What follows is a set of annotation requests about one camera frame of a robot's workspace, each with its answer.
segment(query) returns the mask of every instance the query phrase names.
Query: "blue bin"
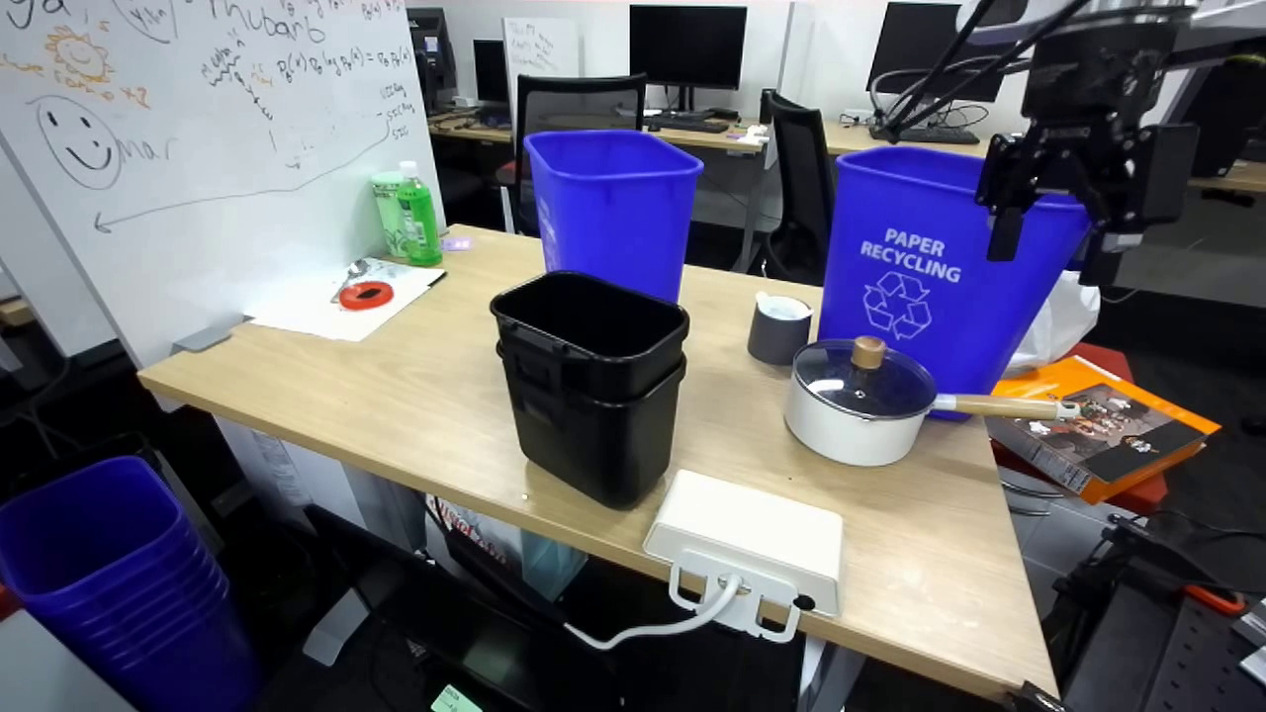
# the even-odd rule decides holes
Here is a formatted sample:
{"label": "blue bin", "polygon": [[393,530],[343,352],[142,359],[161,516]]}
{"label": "blue bin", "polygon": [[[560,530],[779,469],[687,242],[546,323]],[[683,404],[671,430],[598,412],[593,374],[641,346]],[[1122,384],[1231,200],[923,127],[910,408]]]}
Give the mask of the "blue bin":
{"label": "blue bin", "polygon": [[989,262],[978,160],[883,148],[837,160],[819,342],[883,338],[943,392],[991,392],[1092,223],[1041,200],[1012,262]]}
{"label": "blue bin", "polygon": [[703,164],[635,131],[526,139],[546,268],[671,302]]}
{"label": "blue bin", "polygon": [[4,503],[0,581],[133,707],[249,707],[262,690],[225,574],[142,458]]}

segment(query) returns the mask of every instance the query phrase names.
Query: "green bottle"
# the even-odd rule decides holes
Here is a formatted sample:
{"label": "green bottle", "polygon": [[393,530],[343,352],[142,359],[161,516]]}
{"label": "green bottle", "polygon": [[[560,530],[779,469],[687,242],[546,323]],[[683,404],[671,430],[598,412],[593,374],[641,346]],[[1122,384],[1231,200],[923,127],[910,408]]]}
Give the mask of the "green bottle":
{"label": "green bottle", "polygon": [[387,252],[406,264],[441,264],[433,194],[420,181],[416,164],[373,181]]}

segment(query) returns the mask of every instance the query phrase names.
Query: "pot lid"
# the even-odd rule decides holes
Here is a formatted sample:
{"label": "pot lid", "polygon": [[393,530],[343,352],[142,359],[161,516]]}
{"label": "pot lid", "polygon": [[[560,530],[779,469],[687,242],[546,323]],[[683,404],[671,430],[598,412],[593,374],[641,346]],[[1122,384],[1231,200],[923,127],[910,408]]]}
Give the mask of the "pot lid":
{"label": "pot lid", "polygon": [[790,382],[832,408],[877,418],[923,417],[937,395],[932,376],[917,359],[888,352],[875,338],[804,349]]}

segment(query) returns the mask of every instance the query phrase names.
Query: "stacked black bins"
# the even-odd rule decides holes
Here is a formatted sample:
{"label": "stacked black bins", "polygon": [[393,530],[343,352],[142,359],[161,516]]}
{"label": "stacked black bins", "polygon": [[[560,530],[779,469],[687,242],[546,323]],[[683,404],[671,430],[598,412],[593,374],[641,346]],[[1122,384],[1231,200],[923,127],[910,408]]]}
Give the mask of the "stacked black bins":
{"label": "stacked black bins", "polygon": [[668,469],[687,318],[583,273],[546,273],[492,312],[522,454],[604,508],[635,508]]}

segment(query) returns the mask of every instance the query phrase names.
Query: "book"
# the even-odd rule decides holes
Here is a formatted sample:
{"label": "book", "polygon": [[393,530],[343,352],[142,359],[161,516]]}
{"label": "book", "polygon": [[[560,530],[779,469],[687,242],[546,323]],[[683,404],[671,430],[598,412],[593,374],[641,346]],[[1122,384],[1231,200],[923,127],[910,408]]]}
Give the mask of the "book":
{"label": "book", "polygon": [[1194,458],[1217,430],[1213,418],[1078,355],[1006,376],[991,395],[1078,404],[1078,418],[1072,425],[989,418],[989,436],[1082,503],[1105,503]]}

